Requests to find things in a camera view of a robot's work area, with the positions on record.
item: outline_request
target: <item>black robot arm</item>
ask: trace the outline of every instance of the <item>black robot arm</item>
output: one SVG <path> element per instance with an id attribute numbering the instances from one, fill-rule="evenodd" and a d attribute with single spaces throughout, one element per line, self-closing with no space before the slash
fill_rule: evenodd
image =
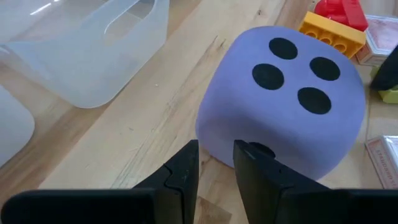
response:
<path id="1" fill-rule="evenodd" d="M 3 224 L 191 224 L 198 190 L 198 142 L 126 190 L 32 190 L 9 199 Z"/>
<path id="2" fill-rule="evenodd" d="M 396 190 L 331 190 L 244 141 L 234 165 L 250 224 L 397 223 Z"/>

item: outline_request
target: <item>wooden table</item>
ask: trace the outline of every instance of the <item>wooden table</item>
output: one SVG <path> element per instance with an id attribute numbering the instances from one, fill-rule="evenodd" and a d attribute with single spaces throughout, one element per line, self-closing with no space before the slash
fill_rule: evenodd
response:
<path id="1" fill-rule="evenodd" d="M 74 108 L 0 66 L 0 83 L 34 115 L 28 145 L 0 169 L 0 204 L 34 188 L 131 188 L 195 138 L 198 105 L 223 55 L 242 31 L 296 28 L 310 0 L 171 0 L 165 45 L 107 105 Z M 363 1 L 392 14 L 395 1 Z M 370 67 L 358 66 L 363 82 Z M 366 89 L 367 109 L 356 144 L 320 180 L 329 187 L 380 188 L 364 142 L 398 135 L 398 106 Z M 200 151 L 196 223 L 247 223 L 234 170 Z"/>

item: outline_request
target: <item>black dot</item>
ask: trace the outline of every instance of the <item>black dot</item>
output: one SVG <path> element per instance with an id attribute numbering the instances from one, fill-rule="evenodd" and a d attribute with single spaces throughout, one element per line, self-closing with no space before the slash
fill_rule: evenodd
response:
<path id="1" fill-rule="evenodd" d="M 268 146 L 265 146 L 265 145 L 263 145 L 261 143 L 258 143 L 258 142 L 250 142 L 249 144 L 254 146 L 255 148 L 257 148 L 261 152 L 267 154 L 268 156 L 271 156 L 272 158 L 275 158 L 274 151 L 271 150 Z"/>
<path id="2" fill-rule="evenodd" d="M 285 38 L 274 38 L 269 42 L 271 52 L 286 60 L 292 60 L 297 57 L 297 48 L 291 41 Z"/>
<path id="3" fill-rule="evenodd" d="M 254 66 L 252 74 L 254 81 L 267 90 L 277 90 L 284 84 L 282 71 L 273 65 L 258 64 Z"/>
<path id="4" fill-rule="evenodd" d="M 340 69 L 336 63 L 324 57 L 316 57 L 310 62 L 312 72 L 319 78 L 333 81 L 340 77 Z"/>
<path id="5" fill-rule="evenodd" d="M 298 101 L 309 112 L 325 114 L 330 111 L 331 101 L 323 91 L 306 87 L 298 91 Z"/>

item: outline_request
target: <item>plastic container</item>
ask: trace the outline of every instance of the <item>plastic container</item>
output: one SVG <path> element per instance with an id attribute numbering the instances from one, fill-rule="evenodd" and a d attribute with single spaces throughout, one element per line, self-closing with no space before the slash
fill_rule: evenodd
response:
<path id="1" fill-rule="evenodd" d="M 164 44 L 169 0 L 5 0 L 0 60 L 80 108 L 111 100 Z"/>
<path id="2" fill-rule="evenodd" d="M 32 137 L 31 113 L 0 85 L 0 167 L 19 152 Z"/>

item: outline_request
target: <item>cardboard box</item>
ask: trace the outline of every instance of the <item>cardboard box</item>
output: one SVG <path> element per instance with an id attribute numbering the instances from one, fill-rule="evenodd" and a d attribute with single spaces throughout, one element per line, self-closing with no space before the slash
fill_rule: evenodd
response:
<path id="1" fill-rule="evenodd" d="M 366 15 L 366 45 L 356 54 L 362 65 L 380 66 L 398 45 L 398 18 Z"/>
<path id="2" fill-rule="evenodd" d="M 366 148 L 383 187 L 398 189 L 398 136 L 371 139 Z"/>

